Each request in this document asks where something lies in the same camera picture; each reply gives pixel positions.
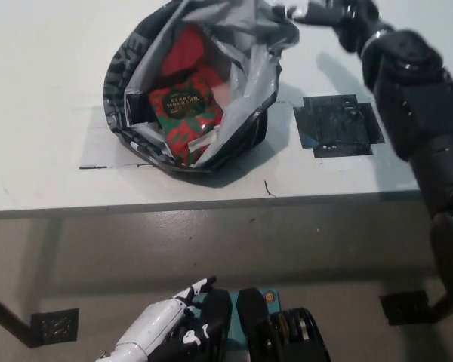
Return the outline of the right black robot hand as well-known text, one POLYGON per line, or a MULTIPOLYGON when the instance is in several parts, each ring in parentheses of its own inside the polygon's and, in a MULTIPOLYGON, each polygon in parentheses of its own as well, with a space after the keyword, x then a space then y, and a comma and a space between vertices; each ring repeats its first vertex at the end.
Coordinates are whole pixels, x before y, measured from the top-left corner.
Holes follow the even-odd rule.
POLYGON ((308 1, 287 7, 285 17, 307 26, 332 28, 341 47, 359 57, 373 41, 393 31, 373 1, 308 1))

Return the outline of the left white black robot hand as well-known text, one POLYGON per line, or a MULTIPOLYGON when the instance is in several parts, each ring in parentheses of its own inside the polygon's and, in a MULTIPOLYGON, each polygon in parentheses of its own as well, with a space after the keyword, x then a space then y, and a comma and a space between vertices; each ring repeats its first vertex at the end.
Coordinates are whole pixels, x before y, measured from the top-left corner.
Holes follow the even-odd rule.
POLYGON ((217 278, 203 278, 185 290, 149 305, 134 323, 126 330, 115 348, 104 352, 99 361, 147 361, 153 351, 160 346, 185 318, 186 310, 200 293, 211 290, 217 278))

